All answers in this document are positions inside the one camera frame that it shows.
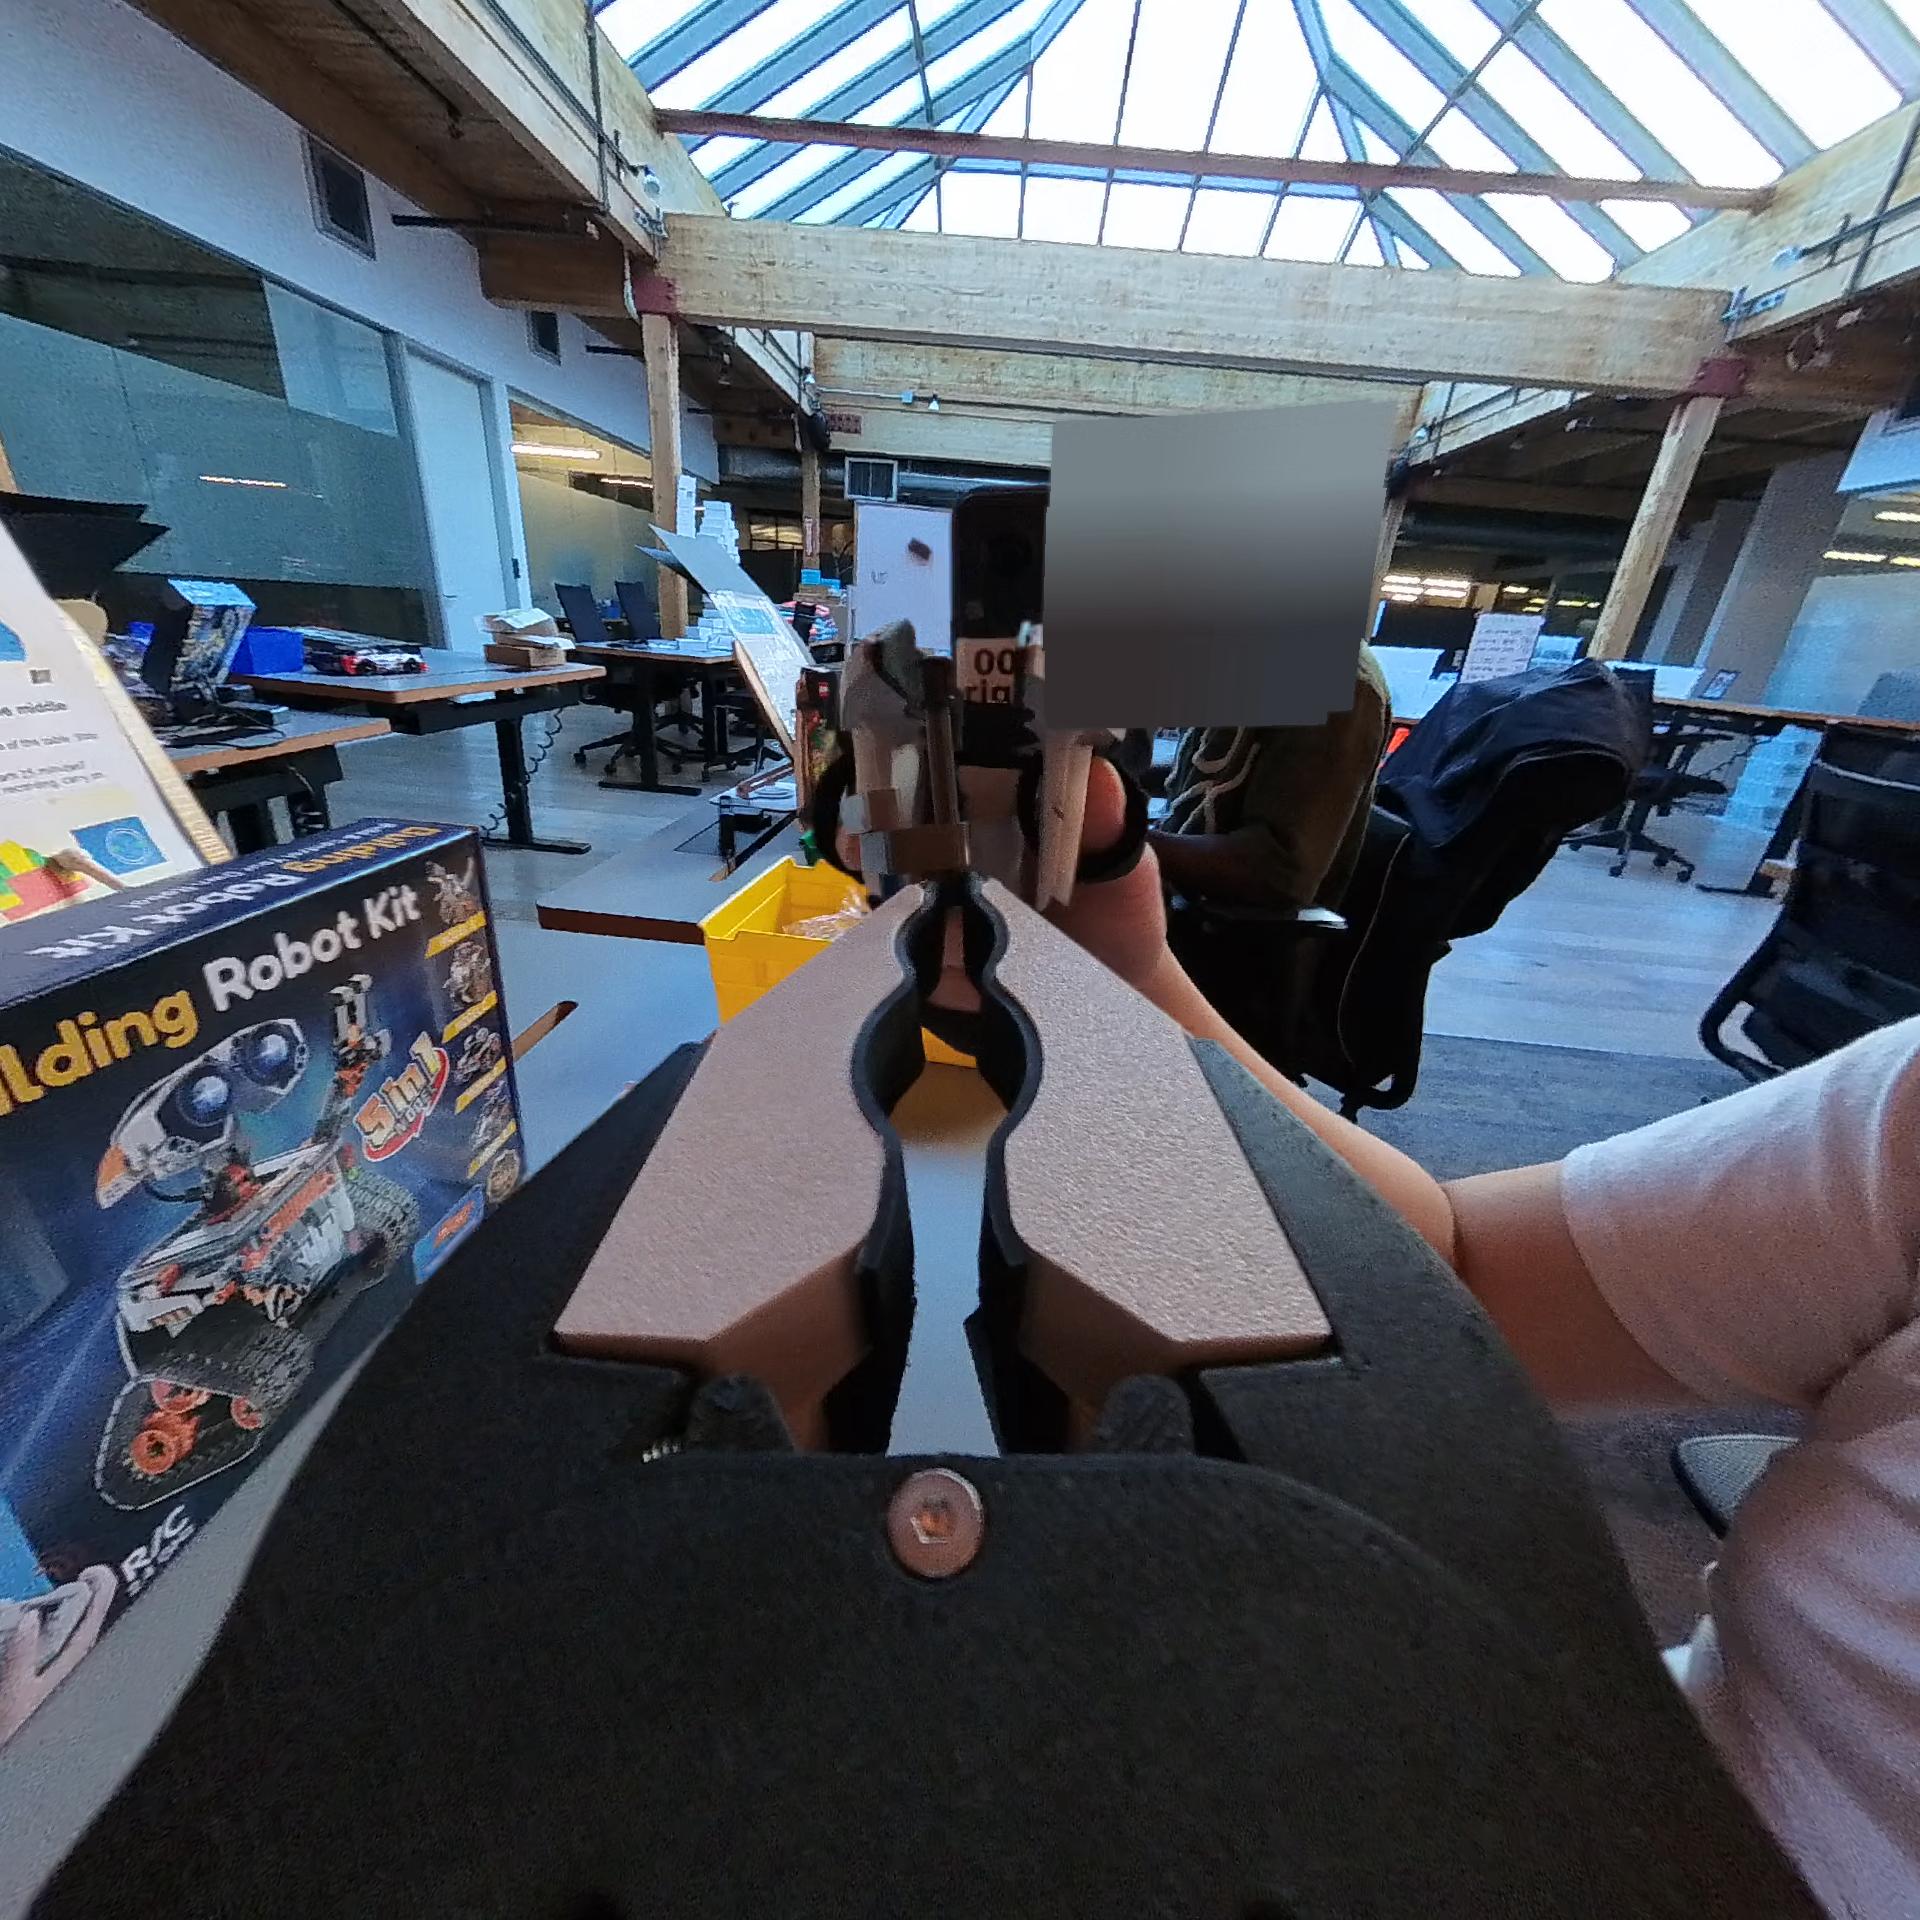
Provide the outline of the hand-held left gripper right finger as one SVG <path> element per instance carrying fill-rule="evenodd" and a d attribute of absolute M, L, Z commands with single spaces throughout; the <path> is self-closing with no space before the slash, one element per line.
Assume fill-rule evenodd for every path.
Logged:
<path fill-rule="evenodd" d="M 1322 1361 L 1333 1328 L 1187 1034 L 979 884 L 989 1140 L 979 1371 L 1002 1450 L 1067 1450 L 1115 1384 Z"/>

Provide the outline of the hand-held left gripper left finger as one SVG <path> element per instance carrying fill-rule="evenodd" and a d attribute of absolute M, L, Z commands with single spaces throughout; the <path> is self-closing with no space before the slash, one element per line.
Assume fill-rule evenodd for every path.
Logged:
<path fill-rule="evenodd" d="M 923 1073 L 903 886 L 727 1022 L 555 1325 L 565 1354 L 752 1376 L 810 1450 L 885 1450 L 914 1321 L 891 1110 Z"/>

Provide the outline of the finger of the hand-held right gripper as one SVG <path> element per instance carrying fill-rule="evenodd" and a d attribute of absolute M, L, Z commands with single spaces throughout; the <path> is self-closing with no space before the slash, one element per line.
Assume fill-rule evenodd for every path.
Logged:
<path fill-rule="evenodd" d="M 838 690 L 851 874 L 944 872 L 944 664 L 899 619 L 851 652 Z"/>
<path fill-rule="evenodd" d="M 1076 875 L 1088 804 L 1094 731 L 1046 731 L 1039 758 L 1038 865 L 1034 908 L 1067 905 Z"/>

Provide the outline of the grey beam axle assembly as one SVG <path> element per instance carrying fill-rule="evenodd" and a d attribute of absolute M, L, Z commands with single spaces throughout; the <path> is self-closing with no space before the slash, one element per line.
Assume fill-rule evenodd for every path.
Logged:
<path fill-rule="evenodd" d="M 877 905 L 906 882 L 962 874 L 972 846 L 952 755 L 952 664 L 926 657 L 906 630 L 864 641 L 856 659 L 840 698 L 854 772 L 840 825 Z"/>

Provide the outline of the grey desk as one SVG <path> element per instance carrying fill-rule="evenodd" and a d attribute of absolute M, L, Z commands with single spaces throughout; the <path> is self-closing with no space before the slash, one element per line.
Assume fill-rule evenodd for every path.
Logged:
<path fill-rule="evenodd" d="M 527 1166 L 549 1164 L 683 1042 L 715 1028 L 702 947 L 498 928 L 512 1026 L 574 1001 L 555 1034 L 519 1066 Z M 919 1307 L 891 1451 L 994 1453 L 965 1318 L 976 1307 L 976 1256 L 959 1245 L 981 1216 L 986 1145 L 1003 1109 L 970 1068 L 931 1066 L 896 1106 L 916 1235 Z M 330 1427 L 355 1371 L 282 1436 L 274 1451 L 195 1534 L 104 1640 L 26 1721 L 2 1756 L 2 1907 L 21 1916 L 66 1850 L 163 1728 L 203 1662 L 250 1570 L 260 1534 L 307 1451 Z"/>

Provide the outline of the brown-edged neighbouring desk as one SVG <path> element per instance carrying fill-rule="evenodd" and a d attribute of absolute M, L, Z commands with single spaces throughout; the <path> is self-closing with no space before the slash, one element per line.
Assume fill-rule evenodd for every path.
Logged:
<path fill-rule="evenodd" d="M 536 923 L 549 931 L 693 945 L 702 921 L 779 860 L 800 850 L 794 818 L 774 827 L 738 827 L 735 865 L 719 853 L 718 804 L 685 808 L 636 849 L 592 865 L 541 893 Z"/>

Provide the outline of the far standing desk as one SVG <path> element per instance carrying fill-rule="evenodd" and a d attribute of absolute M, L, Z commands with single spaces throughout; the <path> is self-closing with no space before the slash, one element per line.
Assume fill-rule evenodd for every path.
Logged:
<path fill-rule="evenodd" d="M 482 657 L 447 649 L 423 653 L 423 673 L 412 677 L 331 677 L 312 667 L 296 675 L 235 673 L 262 699 L 295 709 L 330 709 L 388 721 L 394 731 L 430 736 L 454 729 L 492 726 L 503 795 L 503 827 L 484 830 L 492 849 L 524 849 L 555 854 L 584 854 L 588 844 L 541 840 L 532 827 L 532 793 L 522 748 L 522 721 L 578 705 L 584 683 L 600 681 L 606 667 L 563 660 L 547 667 L 508 667 Z"/>

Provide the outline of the person's right hand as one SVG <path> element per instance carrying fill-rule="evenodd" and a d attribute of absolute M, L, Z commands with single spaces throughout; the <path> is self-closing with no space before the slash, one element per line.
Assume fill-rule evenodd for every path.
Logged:
<path fill-rule="evenodd" d="M 1110 853 L 1125 830 L 1126 789 L 1101 756 L 1088 765 L 1082 860 Z M 1188 1035 L 1215 1034 L 1214 1008 L 1192 987 L 1167 949 L 1159 862 L 1143 849 L 1134 868 L 1115 881 L 1079 878 L 1071 898 L 1046 913 L 1048 921 L 1098 963 L 1159 1006 Z"/>

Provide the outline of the whiteboard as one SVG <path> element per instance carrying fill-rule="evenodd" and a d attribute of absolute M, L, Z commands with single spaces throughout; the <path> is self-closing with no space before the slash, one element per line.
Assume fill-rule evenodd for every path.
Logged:
<path fill-rule="evenodd" d="M 952 648 L 952 513 L 854 502 L 852 638 L 903 619 L 926 653 Z"/>

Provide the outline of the cardboard sign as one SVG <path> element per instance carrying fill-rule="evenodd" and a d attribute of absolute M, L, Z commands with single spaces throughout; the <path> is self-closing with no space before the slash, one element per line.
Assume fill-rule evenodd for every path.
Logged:
<path fill-rule="evenodd" d="M 700 586 L 709 611 L 727 626 L 735 667 L 758 715 L 779 750 L 791 755 L 797 748 L 800 678 L 815 666 L 810 648 L 719 541 L 660 526 L 654 533 L 656 561 Z"/>

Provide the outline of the yellow plastic bin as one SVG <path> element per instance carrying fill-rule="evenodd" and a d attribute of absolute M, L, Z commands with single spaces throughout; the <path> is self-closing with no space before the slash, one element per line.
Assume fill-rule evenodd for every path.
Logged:
<path fill-rule="evenodd" d="M 887 1073 L 911 1073 L 906 1032 L 922 1012 L 911 942 L 936 939 L 940 931 L 926 916 L 931 897 L 908 882 L 899 898 L 872 905 L 831 945 L 779 932 L 783 921 L 831 910 L 848 897 L 869 898 L 864 884 L 829 865 L 803 868 L 781 860 L 714 910 L 702 932 L 724 1022 L 773 995 L 771 1014 L 749 1014 L 756 1041 L 815 1026 L 829 1052 L 856 1073 L 872 1070 L 870 1089 L 882 1090 Z"/>

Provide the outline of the dark jacket on chair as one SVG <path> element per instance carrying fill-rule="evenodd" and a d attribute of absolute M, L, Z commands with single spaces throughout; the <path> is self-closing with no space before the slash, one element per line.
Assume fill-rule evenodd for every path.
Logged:
<path fill-rule="evenodd" d="M 1647 689 L 1594 660 L 1461 683 L 1383 758 L 1301 1028 L 1299 1073 L 1334 1089 L 1343 1118 L 1412 1098 L 1432 966 L 1624 803 L 1651 748 Z"/>

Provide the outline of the blue toy robot box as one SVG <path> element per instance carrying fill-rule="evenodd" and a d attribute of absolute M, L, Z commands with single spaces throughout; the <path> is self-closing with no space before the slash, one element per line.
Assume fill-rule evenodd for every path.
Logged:
<path fill-rule="evenodd" d="M 519 1185 L 482 849 L 364 820 L 5 928 L 5 1739 Z"/>

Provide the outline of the black mesh office chair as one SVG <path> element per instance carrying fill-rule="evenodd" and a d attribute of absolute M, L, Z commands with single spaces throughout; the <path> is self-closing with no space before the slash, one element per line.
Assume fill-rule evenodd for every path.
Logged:
<path fill-rule="evenodd" d="M 1830 734 L 1807 770 L 1780 916 L 1698 1038 L 1759 1082 L 1916 1012 L 1918 750 Z"/>

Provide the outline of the white printed sheet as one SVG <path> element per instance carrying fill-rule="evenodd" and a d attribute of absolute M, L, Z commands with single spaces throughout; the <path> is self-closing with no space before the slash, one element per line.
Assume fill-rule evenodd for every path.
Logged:
<path fill-rule="evenodd" d="M 228 858 L 100 644 L 2 536 L 2 921 Z"/>

